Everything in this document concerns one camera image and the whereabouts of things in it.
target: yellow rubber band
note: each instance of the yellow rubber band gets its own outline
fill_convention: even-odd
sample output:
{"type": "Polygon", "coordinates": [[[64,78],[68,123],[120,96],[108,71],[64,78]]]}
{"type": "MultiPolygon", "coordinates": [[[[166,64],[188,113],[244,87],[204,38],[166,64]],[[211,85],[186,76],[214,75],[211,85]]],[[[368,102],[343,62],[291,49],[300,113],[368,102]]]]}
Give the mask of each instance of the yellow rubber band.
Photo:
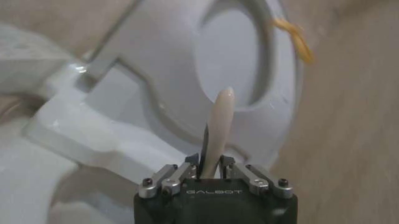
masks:
{"type": "Polygon", "coordinates": [[[288,21],[282,19],[275,19],[274,25],[290,33],[295,45],[295,50],[296,53],[299,54],[300,59],[306,63],[312,63],[314,53],[306,44],[304,38],[300,33],[300,28],[294,24],[291,24],[288,21]]]}

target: floor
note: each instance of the floor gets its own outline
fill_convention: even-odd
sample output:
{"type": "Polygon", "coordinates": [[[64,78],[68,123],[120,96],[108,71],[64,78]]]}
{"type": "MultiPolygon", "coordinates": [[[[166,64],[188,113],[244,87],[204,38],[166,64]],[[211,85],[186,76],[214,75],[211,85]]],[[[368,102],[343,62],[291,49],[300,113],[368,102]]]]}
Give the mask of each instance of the floor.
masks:
{"type": "MultiPolygon", "coordinates": [[[[299,223],[399,223],[399,1],[282,2],[316,56],[272,169],[295,185],[299,223]]],[[[81,56],[130,4],[3,0],[0,21],[41,33],[81,56]]]]}

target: toilet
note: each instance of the toilet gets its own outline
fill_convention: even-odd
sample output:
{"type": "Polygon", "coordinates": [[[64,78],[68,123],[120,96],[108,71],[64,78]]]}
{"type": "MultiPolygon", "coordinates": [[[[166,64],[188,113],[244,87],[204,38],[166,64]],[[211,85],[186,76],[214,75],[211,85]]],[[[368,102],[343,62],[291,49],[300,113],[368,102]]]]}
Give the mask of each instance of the toilet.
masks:
{"type": "MultiPolygon", "coordinates": [[[[302,85],[274,18],[284,18],[276,0],[136,1],[88,63],[7,27],[52,49],[40,62],[52,66],[0,77],[3,94],[44,99],[32,117],[0,123],[0,223],[134,222],[136,184],[200,151],[228,86],[236,109],[226,154],[270,167],[302,85]]],[[[17,59],[5,69],[0,76],[21,69],[17,59]]]]}

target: toilet seat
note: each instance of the toilet seat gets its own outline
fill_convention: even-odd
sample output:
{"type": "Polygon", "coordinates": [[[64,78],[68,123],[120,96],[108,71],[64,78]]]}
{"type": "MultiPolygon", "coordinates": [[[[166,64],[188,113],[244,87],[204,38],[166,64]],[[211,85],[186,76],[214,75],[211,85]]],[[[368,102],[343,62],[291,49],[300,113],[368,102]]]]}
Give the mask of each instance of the toilet seat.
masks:
{"type": "MultiPolygon", "coordinates": [[[[195,39],[215,0],[146,0],[96,51],[89,74],[100,79],[115,61],[147,80],[159,106],[179,128],[202,138],[212,100],[199,81],[195,39]]],[[[298,90],[296,57],[290,35],[271,26],[284,18],[275,0],[251,1],[270,39],[270,79],[255,104],[238,108],[230,145],[250,162],[271,164],[290,127],[298,90]]]]}

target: silver bracket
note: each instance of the silver bracket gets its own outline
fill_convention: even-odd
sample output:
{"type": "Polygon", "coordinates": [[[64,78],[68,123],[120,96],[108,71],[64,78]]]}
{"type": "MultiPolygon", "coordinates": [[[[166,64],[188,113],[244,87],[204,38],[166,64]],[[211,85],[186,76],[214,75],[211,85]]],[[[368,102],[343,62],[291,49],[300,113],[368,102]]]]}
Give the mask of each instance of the silver bracket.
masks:
{"type": "Polygon", "coordinates": [[[162,190],[170,191],[171,195],[180,193],[180,184],[186,178],[196,178],[196,166],[184,162],[172,176],[162,181],[162,190]]]}
{"type": "Polygon", "coordinates": [[[151,177],[151,183],[146,186],[143,183],[139,186],[139,197],[152,198],[156,196],[158,189],[162,185],[162,181],[168,178],[175,172],[174,165],[164,165],[164,167],[151,177]]]}
{"type": "Polygon", "coordinates": [[[279,198],[288,199],[292,197],[294,190],[290,183],[286,186],[279,185],[279,180],[270,174],[270,172],[259,165],[248,166],[248,169],[254,172],[255,175],[267,179],[274,195],[279,198]]]}
{"type": "Polygon", "coordinates": [[[235,163],[228,169],[228,178],[243,179],[252,194],[260,195],[264,190],[268,190],[267,180],[259,178],[242,163],[235,163]]]}

